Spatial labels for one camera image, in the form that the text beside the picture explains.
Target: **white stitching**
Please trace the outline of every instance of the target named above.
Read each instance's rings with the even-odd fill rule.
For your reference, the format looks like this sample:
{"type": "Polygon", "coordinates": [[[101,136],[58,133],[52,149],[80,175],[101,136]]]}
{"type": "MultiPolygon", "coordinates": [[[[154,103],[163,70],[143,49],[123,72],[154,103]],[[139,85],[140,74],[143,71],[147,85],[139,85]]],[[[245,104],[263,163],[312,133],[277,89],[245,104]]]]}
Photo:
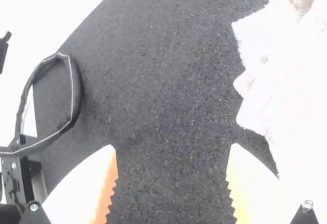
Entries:
{"type": "MultiPolygon", "coordinates": [[[[17,153],[19,153],[19,152],[21,152],[21,151],[24,151],[24,150],[30,149],[30,148],[32,148],[32,147],[34,147],[34,146],[37,146],[37,145],[43,143],[44,141],[50,139],[51,137],[57,135],[58,133],[60,133],[60,132],[61,132],[63,129],[65,129],[65,128],[70,124],[70,122],[72,121],[72,119],[73,119],[73,103],[74,103],[74,83],[73,83],[73,71],[72,71],[71,58],[70,58],[68,55],[63,55],[63,54],[61,54],[61,53],[57,53],[56,55],[61,55],[62,57],[68,57],[69,70],[70,70],[70,72],[71,72],[71,83],[72,83],[72,105],[71,105],[71,119],[70,119],[70,121],[67,122],[67,123],[66,123],[66,124],[65,124],[61,129],[60,129],[60,130],[58,130],[57,132],[55,132],[55,133],[49,135],[48,137],[46,137],[46,138],[44,138],[44,139],[42,139],[42,140],[40,140],[40,141],[38,141],[38,142],[36,142],[36,143],[34,143],[34,144],[32,144],[32,145],[29,145],[29,146],[27,146],[27,147],[23,147],[23,148],[21,148],[21,149],[19,149],[19,150],[12,151],[12,152],[0,151],[0,154],[14,155],[14,154],[17,154],[17,153]]],[[[48,60],[50,60],[50,59],[52,59],[52,58],[54,58],[54,56],[51,57],[51,58],[47,58],[47,59],[41,61],[41,63],[42,63],[42,62],[46,62],[46,61],[48,61],[48,60]]],[[[37,70],[37,68],[39,67],[39,65],[34,69],[33,74],[35,73],[35,71],[37,70]]]]}

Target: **black cable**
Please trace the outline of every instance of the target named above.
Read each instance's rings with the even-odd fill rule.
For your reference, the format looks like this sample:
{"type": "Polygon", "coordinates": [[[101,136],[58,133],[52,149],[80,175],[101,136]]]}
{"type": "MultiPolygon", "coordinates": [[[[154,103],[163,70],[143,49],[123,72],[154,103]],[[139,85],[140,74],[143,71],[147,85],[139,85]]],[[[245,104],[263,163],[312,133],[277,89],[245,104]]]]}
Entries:
{"type": "Polygon", "coordinates": [[[28,82],[25,85],[23,90],[21,101],[19,105],[19,109],[16,117],[16,127],[15,127],[15,137],[12,140],[11,145],[9,147],[0,147],[0,157],[2,158],[11,158],[11,157],[22,157],[30,154],[38,153],[44,148],[51,145],[56,139],[58,139],[62,134],[67,132],[70,128],[72,128],[81,111],[81,103],[82,103],[82,81],[80,72],[76,63],[67,55],[63,55],[60,53],[56,53],[43,61],[34,69],[32,75],[29,77],[28,82]],[[71,78],[71,87],[72,87],[72,104],[71,104],[71,114],[69,117],[57,126],[56,129],[52,131],[48,136],[45,136],[38,140],[37,142],[31,145],[17,145],[15,142],[19,139],[20,131],[21,131],[21,122],[22,122],[22,114],[24,112],[24,108],[27,101],[28,92],[33,84],[39,80],[41,76],[44,75],[44,71],[49,69],[49,65],[55,64],[58,61],[63,62],[68,68],[69,75],[71,78]]]}

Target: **orange surface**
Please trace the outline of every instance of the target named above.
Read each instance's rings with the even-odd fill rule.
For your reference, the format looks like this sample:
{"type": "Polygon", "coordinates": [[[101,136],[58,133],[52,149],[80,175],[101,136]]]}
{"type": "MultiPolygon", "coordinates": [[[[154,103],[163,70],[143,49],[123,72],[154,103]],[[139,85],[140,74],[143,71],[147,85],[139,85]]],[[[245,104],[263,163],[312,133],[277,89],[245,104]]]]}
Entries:
{"type": "Polygon", "coordinates": [[[111,196],[114,195],[113,188],[116,186],[118,179],[116,152],[109,162],[106,177],[104,179],[104,187],[101,191],[101,196],[98,200],[98,207],[96,209],[96,217],[89,222],[89,224],[106,224],[106,215],[110,213],[109,206],[112,204],[111,196]]]}

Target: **black textured surface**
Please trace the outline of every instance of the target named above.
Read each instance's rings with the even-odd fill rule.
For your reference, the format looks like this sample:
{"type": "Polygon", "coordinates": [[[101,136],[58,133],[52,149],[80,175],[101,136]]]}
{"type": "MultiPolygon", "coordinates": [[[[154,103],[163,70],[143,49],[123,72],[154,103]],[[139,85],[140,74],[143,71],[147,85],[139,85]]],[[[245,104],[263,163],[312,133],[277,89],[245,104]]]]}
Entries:
{"type": "MultiPolygon", "coordinates": [[[[60,49],[77,60],[85,99],[76,126],[42,154],[48,190],[112,144],[120,179],[109,223],[234,223],[230,145],[274,163],[264,140],[235,122],[232,82],[243,68],[230,24],[266,3],[104,0],[60,49]]],[[[41,135],[66,116],[69,93],[60,66],[34,87],[41,135]]]]}

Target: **bolt head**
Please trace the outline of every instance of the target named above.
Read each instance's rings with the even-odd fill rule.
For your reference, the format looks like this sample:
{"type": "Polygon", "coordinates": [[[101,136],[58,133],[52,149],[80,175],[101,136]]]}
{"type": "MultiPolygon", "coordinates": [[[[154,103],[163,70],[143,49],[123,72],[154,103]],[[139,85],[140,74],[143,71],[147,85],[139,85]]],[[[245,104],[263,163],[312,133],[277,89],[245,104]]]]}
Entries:
{"type": "Polygon", "coordinates": [[[35,212],[39,209],[39,205],[38,204],[31,204],[30,205],[30,210],[35,212]]]}
{"type": "Polygon", "coordinates": [[[311,200],[306,200],[303,202],[303,204],[302,204],[303,212],[307,213],[307,212],[311,211],[312,208],[313,208],[313,202],[311,200]]]}

